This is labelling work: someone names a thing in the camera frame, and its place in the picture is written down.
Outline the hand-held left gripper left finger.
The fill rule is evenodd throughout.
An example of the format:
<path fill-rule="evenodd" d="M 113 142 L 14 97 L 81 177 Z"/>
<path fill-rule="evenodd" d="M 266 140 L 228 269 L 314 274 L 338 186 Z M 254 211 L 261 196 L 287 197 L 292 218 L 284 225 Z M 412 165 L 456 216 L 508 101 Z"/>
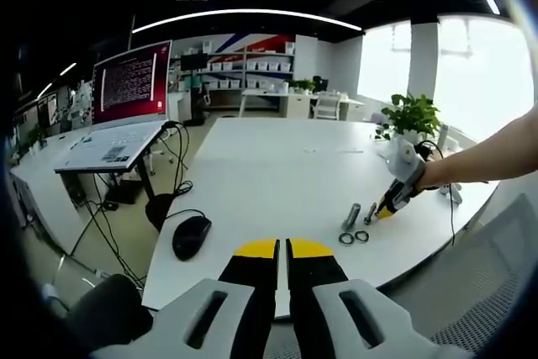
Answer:
<path fill-rule="evenodd" d="M 217 279 L 204 278 L 160 309 L 149 331 L 94 358 L 261 358 L 276 310 L 277 239 L 247 243 Z"/>

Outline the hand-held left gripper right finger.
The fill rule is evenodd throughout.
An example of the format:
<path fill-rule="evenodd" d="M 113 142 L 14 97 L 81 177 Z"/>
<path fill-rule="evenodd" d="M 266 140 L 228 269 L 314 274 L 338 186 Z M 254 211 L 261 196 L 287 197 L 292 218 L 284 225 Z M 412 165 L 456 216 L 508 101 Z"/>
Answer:
<path fill-rule="evenodd" d="M 349 279 L 326 245 L 288 238 L 289 312 L 304 358 L 471 358 L 417 332 L 408 310 Z"/>

